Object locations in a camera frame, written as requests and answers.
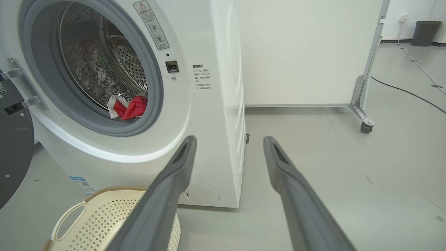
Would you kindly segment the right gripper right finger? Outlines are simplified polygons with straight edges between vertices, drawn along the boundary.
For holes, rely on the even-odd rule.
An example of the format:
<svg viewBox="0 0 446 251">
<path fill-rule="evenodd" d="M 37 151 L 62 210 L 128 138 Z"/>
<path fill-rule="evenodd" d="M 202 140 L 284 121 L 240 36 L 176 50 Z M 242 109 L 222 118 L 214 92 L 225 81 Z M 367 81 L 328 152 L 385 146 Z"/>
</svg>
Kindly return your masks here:
<svg viewBox="0 0 446 251">
<path fill-rule="evenodd" d="M 295 251 L 354 251 L 335 218 L 278 141 L 263 138 L 263 152 L 274 190 L 280 195 Z"/>
</svg>

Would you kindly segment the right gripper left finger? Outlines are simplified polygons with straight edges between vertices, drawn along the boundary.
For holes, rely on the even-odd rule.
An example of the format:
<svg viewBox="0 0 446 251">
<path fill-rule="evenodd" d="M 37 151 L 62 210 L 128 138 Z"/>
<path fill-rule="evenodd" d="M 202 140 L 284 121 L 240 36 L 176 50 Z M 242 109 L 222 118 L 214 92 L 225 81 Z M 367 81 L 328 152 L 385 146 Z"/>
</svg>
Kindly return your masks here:
<svg viewBox="0 0 446 251">
<path fill-rule="evenodd" d="M 107 246 L 108 251 L 167 251 L 179 196 L 189 186 L 197 149 L 187 136 Z"/>
</svg>

